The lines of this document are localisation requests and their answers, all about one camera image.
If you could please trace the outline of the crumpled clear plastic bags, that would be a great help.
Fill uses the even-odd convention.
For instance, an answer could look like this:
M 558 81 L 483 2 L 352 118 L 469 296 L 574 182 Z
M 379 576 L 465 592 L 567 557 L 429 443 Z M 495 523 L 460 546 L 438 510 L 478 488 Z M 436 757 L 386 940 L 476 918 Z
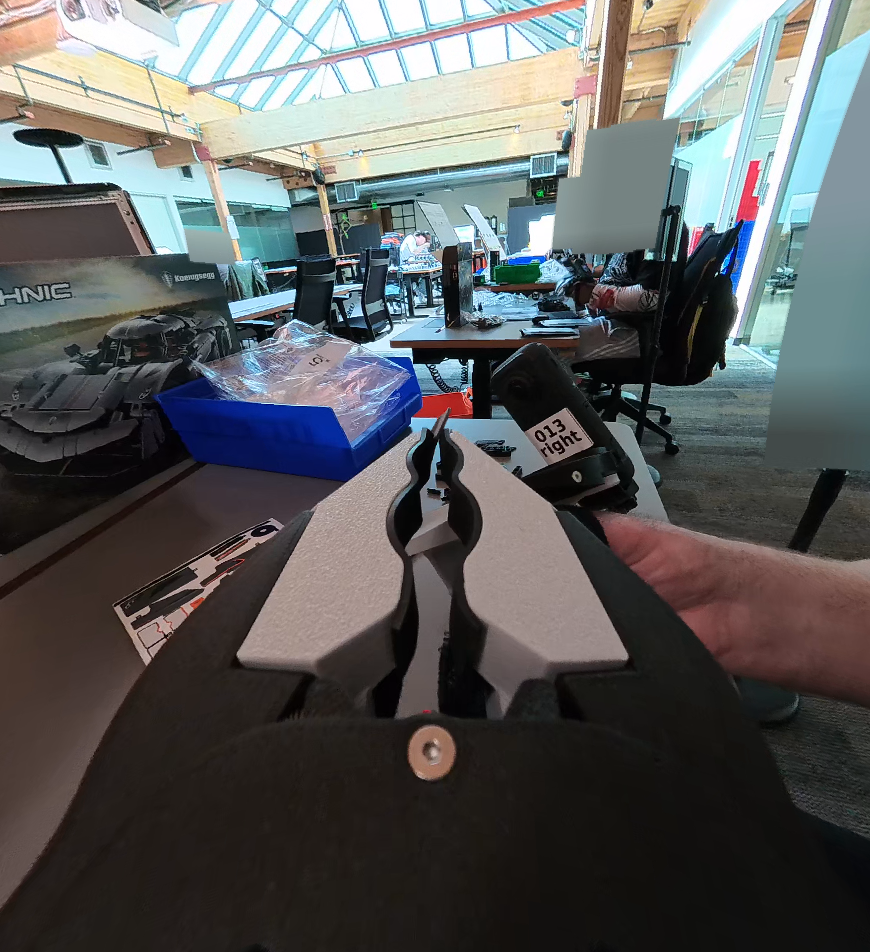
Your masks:
M 249 351 L 194 365 L 223 399 L 330 409 L 350 440 L 394 408 L 409 380 L 396 363 L 295 319 Z

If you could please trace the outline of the black upright box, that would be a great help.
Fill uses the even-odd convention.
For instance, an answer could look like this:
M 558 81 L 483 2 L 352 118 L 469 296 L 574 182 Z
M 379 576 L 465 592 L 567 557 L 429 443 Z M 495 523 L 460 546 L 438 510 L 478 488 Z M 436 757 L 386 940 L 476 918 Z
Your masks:
M 465 327 L 474 319 L 472 252 L 470 242 L 446 245 L 441 250 L 441 290 L 447 328 Z

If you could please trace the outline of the person's right hand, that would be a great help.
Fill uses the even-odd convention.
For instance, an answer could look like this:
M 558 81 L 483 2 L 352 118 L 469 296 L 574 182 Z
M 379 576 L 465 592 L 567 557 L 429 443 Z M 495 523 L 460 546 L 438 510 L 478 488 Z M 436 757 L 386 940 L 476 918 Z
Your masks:
M 733 675 L 750 675 L 754 647 L 741 575 L 755 546 L 666 523 L 607 514 L 612 551 L 660 595 Z

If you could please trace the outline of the white ceiling projector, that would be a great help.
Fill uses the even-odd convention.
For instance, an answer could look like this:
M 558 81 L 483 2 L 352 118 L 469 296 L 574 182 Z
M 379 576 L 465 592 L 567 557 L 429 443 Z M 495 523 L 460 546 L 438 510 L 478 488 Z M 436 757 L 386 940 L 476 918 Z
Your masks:
M 179 46 L 176 26 L 159 2 L 56 1 L 55 10 L 67 35 L 100 49 L 144 56 Z

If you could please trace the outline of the toy car set box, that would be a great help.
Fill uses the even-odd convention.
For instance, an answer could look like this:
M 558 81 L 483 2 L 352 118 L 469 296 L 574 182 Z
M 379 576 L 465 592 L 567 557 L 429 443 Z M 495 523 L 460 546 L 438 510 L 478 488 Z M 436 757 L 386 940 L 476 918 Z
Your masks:
M 238 349 L 215 265 L 0 265 L 0 555 L 184 460 L 158 396 Z

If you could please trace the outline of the brown flight case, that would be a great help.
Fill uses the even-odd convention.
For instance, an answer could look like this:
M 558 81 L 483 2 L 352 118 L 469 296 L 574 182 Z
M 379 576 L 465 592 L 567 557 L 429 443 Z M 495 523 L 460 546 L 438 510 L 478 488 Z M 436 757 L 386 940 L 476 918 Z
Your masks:
M 0 265 L 154 254 L 117 184 L 0 187 Z

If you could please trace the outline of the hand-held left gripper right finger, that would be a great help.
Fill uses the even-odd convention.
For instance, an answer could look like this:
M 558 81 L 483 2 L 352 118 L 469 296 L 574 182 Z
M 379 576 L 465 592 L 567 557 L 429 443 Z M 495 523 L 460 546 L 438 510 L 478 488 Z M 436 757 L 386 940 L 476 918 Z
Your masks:
M 573 521 L 462 435 L 440 438 L 450 593 L 440 710 L 499 716 L 526 682 L 618 671 L 629 656 L 564 524 Z

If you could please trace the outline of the black framed marker sign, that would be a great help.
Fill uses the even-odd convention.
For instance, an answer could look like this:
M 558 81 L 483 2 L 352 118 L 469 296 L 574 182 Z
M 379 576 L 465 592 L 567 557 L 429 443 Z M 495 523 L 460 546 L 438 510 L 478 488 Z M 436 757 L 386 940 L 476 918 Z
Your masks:
M 826 515 L 837 501 L 847 477 L 847 470 L 821 470 L 811 490 L 806 510 L 788 544 L 790 550 L 798 553 L 809 552 Z

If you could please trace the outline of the person's right forearm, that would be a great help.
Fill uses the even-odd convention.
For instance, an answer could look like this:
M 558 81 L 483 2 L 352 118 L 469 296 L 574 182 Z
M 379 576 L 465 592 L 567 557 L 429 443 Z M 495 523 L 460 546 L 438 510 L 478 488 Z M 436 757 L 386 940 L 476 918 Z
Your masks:
M 870 708 L 870 559 L 739 544 L 751 593 L 730 609 L 719 657 L 734 674 Z

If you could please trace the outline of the sticker sheet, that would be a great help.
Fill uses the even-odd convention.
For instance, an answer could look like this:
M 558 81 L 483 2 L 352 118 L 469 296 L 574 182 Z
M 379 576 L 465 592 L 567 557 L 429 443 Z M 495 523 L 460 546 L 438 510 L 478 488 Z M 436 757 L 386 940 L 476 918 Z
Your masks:
M 114 602 L 113 609 L 145 665 L 212 592 L 283 525 L 268 519 L 177 566 Z

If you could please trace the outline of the wooden office table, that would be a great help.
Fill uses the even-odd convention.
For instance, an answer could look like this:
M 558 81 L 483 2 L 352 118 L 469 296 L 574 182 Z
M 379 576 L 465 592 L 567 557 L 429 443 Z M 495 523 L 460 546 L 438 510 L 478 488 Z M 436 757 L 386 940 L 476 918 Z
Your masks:
M 473 416 L 475 419 L 490 419 L 492 364 L 500 363 L 528 343 L 524 329 L 533 325 L 526 321 L 509 321 L 500 327 L 478 329 L 471 325 L 446 328 L 443 322 L 434 320 L 431 324 L 432 327 L 427 322 L 411 325 L 403 333 L 390 337 L 390 346 L 394 350 L 410 351 L 413 363 L 471 361 Z

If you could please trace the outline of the black swivel chair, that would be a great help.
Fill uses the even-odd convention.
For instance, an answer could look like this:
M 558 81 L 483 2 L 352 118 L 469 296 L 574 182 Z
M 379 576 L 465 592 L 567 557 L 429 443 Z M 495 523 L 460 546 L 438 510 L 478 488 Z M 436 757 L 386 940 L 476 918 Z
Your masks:
M 648 258 L 663 262 L 659 300 L 647 328 L 640 332 L 641 352 L 638 359 L 608 360 L 573 365 L 575 373 L 584 380 L 587 392 L 593 396 L 595 409 L 607 421 L 625 415 L 636 424 L 642 424 L 664 441 L 665 452 L 676 455 L 680 447 L 664 425 L 671 422 L 667 410 L 649 402 L 654 382 L 654 371 L 660 354 L 660 330 L 665 309 L 679 282 L 687 260 L 688 229 L 683 221 L 684 198 L 689 184 L 690 165 L 674 159 L 667 187 L 666 208 L 660 220 L 658 244 Z

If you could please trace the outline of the black office chair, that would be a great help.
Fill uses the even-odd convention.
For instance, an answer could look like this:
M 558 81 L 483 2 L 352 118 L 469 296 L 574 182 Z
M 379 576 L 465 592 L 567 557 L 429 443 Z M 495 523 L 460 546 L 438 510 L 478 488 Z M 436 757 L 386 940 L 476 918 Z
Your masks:
M 360 263 L 364 265 L 360 313 L 347 313 L 343 299 L 335 297 L 327 321 L 330 333 L 356 344 L 374 342 L 393 329 L 385 299 L 389 252 L 384 248 L 369 248 Z
M 303 256 L 297 260 L 292 318 L 311 327 L 330 320 L 334 297 L 336 260 L 330 255 Z

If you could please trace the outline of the black backpack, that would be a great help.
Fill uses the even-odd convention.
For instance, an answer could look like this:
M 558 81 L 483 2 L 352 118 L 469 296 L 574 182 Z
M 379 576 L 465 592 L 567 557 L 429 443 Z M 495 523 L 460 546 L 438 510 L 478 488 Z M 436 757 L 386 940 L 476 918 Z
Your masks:
M 695 386 L 726 367 L 727 337 L 737 317 L 731 275 L 743 224 L 703 232 L 686 260 L 665 309 L 655 383 Z

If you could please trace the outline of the pile of black pins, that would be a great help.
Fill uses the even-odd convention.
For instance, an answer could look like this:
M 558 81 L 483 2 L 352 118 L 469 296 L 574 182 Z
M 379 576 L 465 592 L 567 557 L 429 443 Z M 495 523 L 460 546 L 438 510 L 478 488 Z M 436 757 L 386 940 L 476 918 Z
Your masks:
M 500 459 L 507 465 L 515 453 L 517 447 L 504 439 L 481 439 L 475 440 L 474 445 L 480 448 L 488 456 Z M 438 457 L 434 463 L 434 470 L 431 473 L 427 484 L 427 494 L 430 497 L 446 502 L 449 495 L 449 486 L 443 477 L 443 466 L 441 458 Z

